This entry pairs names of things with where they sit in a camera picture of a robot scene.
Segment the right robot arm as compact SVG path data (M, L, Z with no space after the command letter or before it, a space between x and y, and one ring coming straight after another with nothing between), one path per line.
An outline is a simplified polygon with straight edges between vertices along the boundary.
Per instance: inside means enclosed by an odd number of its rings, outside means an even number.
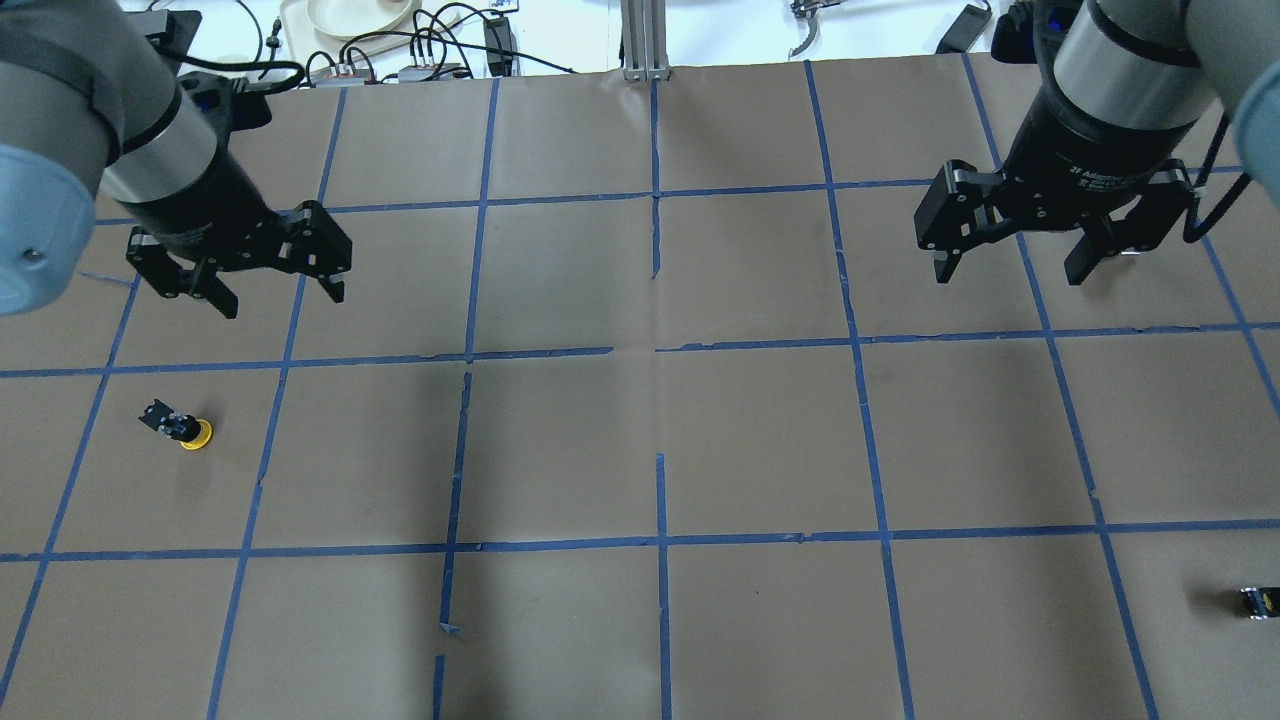
M1080 284L1107 259L1157 249L1179 220L1198 241L1197 191L1178 145L1222 104L1244 182L1277 197L1275 1L1034 1L1041 86L1001 168L946 161L914 214L934 277L1015 233L1080 231L1064 263Z

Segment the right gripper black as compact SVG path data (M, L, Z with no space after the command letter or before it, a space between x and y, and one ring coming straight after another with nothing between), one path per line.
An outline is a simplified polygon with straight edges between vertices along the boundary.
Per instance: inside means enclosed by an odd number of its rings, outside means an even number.
M915 210L916 245L932 255L934 278L946 284L963 255L983 243L1018 232L1082 231L1064 260L1066 282L1080 286L1106 258L1158 247L1196 199L1176 159L1129 190L1102 193L979 172L954 159L942 165Z

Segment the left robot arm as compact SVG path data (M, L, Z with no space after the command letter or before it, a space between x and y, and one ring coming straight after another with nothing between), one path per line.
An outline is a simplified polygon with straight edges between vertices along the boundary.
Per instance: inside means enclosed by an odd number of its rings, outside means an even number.
M114 1L3 4L1 305L32 313L67 290L106 193L134 219L125 260L165 299L238 313L221 275L273 269L346 297L348 234L316 201L271 210L229 137L271 118L297 87L238 79L218 63L155 46Z

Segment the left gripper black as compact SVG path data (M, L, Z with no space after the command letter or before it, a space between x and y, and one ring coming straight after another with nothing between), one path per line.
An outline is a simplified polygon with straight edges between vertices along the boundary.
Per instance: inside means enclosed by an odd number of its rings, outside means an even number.
M163 297L189 296L233 320L239 300L220 273L273 269L307 275L334 304L342 304L352 247L329 211L308 200L288 213L266 211L243 229L207 225L186 238L152 234L136 225L125 260Z

